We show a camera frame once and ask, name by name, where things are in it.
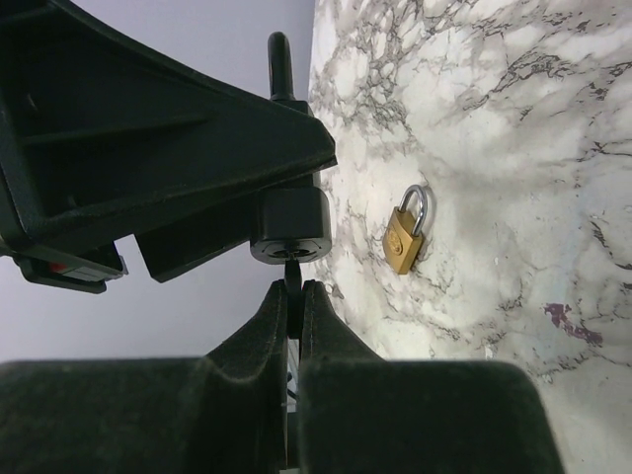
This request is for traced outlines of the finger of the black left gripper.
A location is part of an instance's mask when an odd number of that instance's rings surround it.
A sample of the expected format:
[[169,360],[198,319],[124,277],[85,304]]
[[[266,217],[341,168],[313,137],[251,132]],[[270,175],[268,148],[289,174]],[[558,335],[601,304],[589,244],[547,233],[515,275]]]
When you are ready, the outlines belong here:
[[1,5],[10,247],[97,247],[335,161],[318,119],[198,73],[69,1]]

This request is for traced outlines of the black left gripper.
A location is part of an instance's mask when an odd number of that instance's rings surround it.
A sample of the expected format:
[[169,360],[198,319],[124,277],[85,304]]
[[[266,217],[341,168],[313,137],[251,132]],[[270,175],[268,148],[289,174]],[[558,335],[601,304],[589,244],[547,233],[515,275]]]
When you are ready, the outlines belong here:
[[64,248],[35,237],[1,237],[1,256],[9,257],[33,284],[101,294],[110,281],[128,274],[114,242],[87,250]]

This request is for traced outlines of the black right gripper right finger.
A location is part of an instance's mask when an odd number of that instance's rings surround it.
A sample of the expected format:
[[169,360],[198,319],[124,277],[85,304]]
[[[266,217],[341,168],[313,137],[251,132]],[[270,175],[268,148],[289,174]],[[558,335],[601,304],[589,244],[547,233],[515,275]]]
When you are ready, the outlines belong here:
[[387,361],[304,285],[298,400],[305,473],[559,473],[524,371],[492,360]]

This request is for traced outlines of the black-headed key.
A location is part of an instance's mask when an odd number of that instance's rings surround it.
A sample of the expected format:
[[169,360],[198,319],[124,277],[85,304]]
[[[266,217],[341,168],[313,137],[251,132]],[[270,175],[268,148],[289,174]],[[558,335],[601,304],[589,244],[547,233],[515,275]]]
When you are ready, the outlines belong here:
[[287,335],[298,340],[302,334],[303,294],[300,264],[288,260],[284,266],[284,284],[287,293]]

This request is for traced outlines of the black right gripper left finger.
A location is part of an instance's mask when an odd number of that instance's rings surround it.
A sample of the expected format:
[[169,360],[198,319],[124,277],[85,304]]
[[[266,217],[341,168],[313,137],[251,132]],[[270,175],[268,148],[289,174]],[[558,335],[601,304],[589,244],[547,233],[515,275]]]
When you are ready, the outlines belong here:
[[1,367],[5,473],[277,473],[286,460],[287,294],[201,357]]

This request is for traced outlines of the black Kaijing padlock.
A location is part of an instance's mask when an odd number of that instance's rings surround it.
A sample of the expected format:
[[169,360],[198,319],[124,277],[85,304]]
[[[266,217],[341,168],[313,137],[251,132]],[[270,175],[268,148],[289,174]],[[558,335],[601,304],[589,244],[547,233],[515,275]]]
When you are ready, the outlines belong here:
[[[291,50],[284,33],[269,36],[268,59],[271,100],[311,117],[307,102],[294,96]],[[330,252],[329,201],[320,185],[316,172],[259,193],[250,240],[256,260],[268,265],[309,263]]]

